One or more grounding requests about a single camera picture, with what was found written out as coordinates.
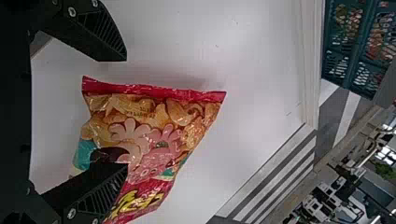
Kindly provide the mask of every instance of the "chip bag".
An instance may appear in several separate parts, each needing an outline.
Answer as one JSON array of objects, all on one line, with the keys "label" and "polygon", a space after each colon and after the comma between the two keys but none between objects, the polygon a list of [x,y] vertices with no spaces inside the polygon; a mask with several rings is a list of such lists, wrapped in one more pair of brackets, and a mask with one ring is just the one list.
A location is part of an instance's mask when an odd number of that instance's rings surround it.
[{"label": "chip bag", "polygon": [[219,113],[225,91],[185,91],[115,85],[89,77],[82,94],[91,118],[81,128],[71,175],[93,161],[128,163],[128,176],[110,223],[127,223],[156,210],[175,177]]}]

